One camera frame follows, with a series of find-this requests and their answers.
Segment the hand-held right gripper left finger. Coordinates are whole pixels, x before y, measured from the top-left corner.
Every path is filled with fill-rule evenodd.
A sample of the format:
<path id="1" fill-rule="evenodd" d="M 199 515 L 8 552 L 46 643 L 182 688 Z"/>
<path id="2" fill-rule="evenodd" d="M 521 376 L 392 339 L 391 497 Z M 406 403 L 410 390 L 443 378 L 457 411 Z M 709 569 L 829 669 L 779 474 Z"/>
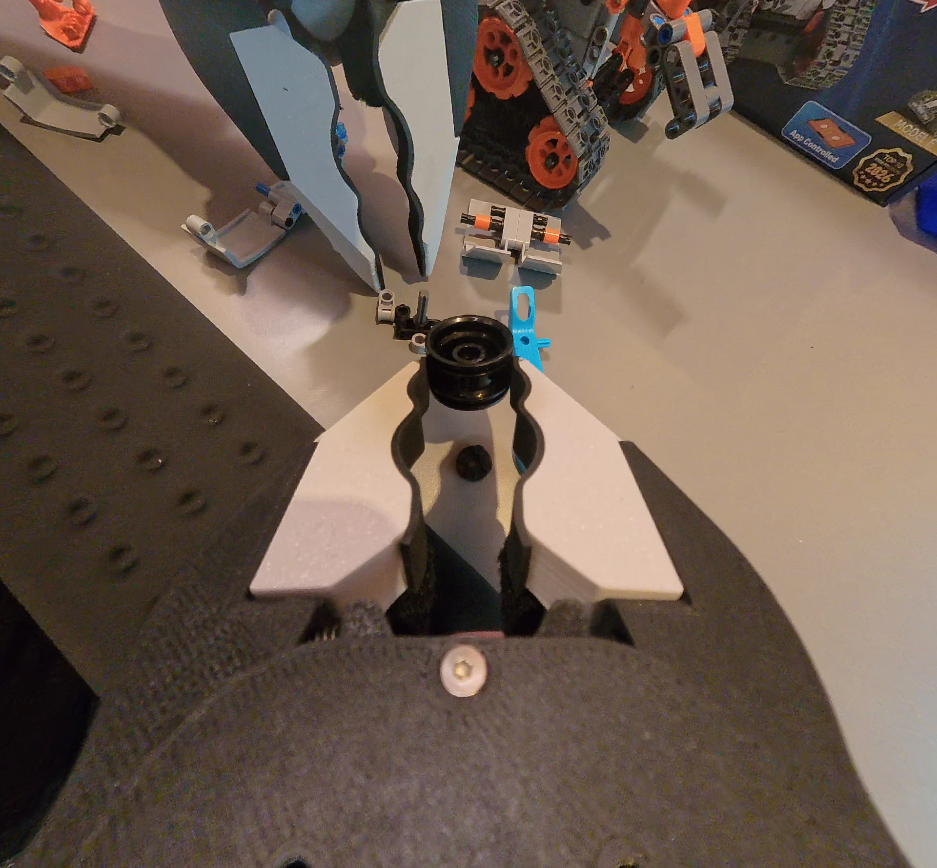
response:
<path id="1" fill-rule="evenodd" d="M 426 365 L 412 362 L 320 436 L 252 595 L 392 604 L 418 592 L 428 543 L 411 469 L 428 405 Z"/>

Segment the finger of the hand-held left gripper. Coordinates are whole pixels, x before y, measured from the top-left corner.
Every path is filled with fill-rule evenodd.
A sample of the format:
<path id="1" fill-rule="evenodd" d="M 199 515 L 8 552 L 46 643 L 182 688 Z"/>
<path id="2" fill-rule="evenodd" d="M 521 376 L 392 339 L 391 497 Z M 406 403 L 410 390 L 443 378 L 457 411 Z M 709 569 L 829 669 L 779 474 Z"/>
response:
<path id="1" fill-rule="evenodd" d="M 292 191 L 333 248 L 373 290 L 380 257 L 361 225 L 361 200 L 337 155 L 338 99 L 330 66 L 295 41 L 277 9 L 267 24 L 230 35 Z"/>
<path id="2" fill-rule="evenodd" d="M 440 0 L 365 5 L 375 36 L 372 70 L 409 204 L 408 229 L 419 275 L 428 278 L 439 253 L 459 145 Z"/>

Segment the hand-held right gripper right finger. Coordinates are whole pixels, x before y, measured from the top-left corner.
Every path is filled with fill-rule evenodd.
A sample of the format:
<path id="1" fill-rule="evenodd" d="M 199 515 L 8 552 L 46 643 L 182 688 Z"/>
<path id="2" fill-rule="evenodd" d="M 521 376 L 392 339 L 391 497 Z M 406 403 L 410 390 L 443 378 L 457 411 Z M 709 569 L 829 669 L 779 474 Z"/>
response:
<path id="1" fill-rule="evenodd" d="M 533 419 L 533 451 L 516 487 L 514 524 L 529 567 L 521 588 L 558 600 L 674 601 L 673 567 L 616 435 L 528 361 L 518 364 L 517 422 Z"/>

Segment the black toy wheel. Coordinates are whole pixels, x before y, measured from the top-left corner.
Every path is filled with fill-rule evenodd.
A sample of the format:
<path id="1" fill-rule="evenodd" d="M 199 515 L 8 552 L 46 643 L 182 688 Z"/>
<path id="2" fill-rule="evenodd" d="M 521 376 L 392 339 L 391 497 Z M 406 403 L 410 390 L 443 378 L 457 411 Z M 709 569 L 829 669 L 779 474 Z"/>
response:
<path id="1" fill-rule="evenodd" d="M 449 408 L 488 408 L 509 389 L 512 352 L 509 328 L 495 319 L 460 315 L 440 321 L 427 336 L 429 388 Z"/>

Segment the small grey black connector assembly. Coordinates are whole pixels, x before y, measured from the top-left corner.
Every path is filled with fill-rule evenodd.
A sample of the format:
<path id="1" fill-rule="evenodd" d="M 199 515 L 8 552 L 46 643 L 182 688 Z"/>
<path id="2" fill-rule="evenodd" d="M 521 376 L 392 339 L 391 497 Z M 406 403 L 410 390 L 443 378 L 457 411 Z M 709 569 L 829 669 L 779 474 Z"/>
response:
<path id="1" fill-rule="evenodd" d="M 408 343 L 411 352 L 423 356 L 427 353 L 428 333 L 438 323 L 428 317 L 428 289 L 420 289 L 416 312 L 395 300 L 393 292 L 382 289 L 378 295 L 376 323 L 392 324 L 393 338 Z"/>

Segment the grey orange tracked toy robot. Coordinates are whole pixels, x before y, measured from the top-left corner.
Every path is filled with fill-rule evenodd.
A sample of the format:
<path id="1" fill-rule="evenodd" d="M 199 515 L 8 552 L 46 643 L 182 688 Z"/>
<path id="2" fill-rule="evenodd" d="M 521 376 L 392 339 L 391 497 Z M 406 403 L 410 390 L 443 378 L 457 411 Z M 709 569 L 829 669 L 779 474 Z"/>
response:
<path id="1" fill-rule="evenodd" d="M 459 164 L 523 206 L 566 206 L 612 128 L 664 90 L 678 137 L 733 106 L 708 10 L 693 0 L 478 0 Z"/>

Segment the grey curved toy panel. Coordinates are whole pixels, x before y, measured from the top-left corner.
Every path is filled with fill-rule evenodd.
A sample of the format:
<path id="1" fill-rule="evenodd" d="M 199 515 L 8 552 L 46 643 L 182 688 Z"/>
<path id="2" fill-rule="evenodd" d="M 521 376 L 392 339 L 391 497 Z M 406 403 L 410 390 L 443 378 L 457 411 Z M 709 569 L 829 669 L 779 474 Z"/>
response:
<path id="1" fill-rule="evenodd" d="M 2 95 L 32 124 L 94 141 L 123 129 L 117 107 L 69 97 L 10 55 L 2 58 L 1 79 Z"/>
<path id="2" fill-rule="evenodd" d="M 257 183 L 255 190 L 262 196 L 257 208 L 242 211 L 220 229 L 196 215 L 187 218 L 182 229 L 234 267 L 251 265 L 282 239 L 303 212 L 288 182 Z"/>

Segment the grey panel assembly orange bushes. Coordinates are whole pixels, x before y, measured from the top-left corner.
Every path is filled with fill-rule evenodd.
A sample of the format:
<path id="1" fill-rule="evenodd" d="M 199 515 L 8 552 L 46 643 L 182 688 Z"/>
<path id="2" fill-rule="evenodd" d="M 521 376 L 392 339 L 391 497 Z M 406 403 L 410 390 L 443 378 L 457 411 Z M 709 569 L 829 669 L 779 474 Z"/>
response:
<path id="1" fill-rule="evenodd" d="M 560 247 L 571 243 L 558 218 L 512 206 L 473 199 L 460 221 L 466 259 L 501 265 L 514 262 L 521 269 L 551 276 L 562 268 Z"/>

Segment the orange toy brick piece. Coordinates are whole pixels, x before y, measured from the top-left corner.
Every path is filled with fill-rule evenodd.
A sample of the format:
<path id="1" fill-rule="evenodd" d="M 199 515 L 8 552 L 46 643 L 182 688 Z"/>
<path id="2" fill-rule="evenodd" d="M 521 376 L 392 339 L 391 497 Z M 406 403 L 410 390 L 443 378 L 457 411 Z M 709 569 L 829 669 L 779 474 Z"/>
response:
<path id="1" fill-rule="evenodd" d="M 45 33 L 72 52 L 84 50 L 97 13 L 89 0 L 28 0 Z"/>

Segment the blue brick separator tool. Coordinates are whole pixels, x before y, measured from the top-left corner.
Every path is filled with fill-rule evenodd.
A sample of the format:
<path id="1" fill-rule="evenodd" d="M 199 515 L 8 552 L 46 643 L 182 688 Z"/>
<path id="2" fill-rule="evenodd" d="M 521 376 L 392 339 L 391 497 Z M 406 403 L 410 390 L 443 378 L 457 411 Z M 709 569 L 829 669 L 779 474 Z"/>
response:
<path id="1" fill-rule="evenodd" d="M 509 330 L 513 340 L 513 353 L 543 371 L 541 350 L 549 348 L 549 338 L 539 338 L 536 332 L 536 303 L 530 286 L 514 286 L 509 296 Z"/>

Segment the black perforated panel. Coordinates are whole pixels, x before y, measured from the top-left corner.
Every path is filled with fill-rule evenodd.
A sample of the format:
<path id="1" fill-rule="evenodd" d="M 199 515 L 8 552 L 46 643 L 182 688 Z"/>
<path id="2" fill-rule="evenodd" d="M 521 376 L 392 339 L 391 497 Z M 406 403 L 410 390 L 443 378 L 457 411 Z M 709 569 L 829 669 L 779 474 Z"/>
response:
<path id="1" fill-rule="evenodd" d="M 101 694 L 319 428 L 5 128 L 1 177 L 2 580 Z"/>

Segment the blue toy product box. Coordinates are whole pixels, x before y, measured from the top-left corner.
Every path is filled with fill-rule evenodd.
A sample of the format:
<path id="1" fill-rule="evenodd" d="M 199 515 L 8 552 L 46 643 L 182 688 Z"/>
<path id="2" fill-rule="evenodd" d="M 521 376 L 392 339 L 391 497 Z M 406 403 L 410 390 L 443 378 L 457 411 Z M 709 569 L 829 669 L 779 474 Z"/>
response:
<path id="1" fill-rule="evenodd" d="M 936 0 L 754 0 L 734 108 L 881 206 L 935 174 Z"/>

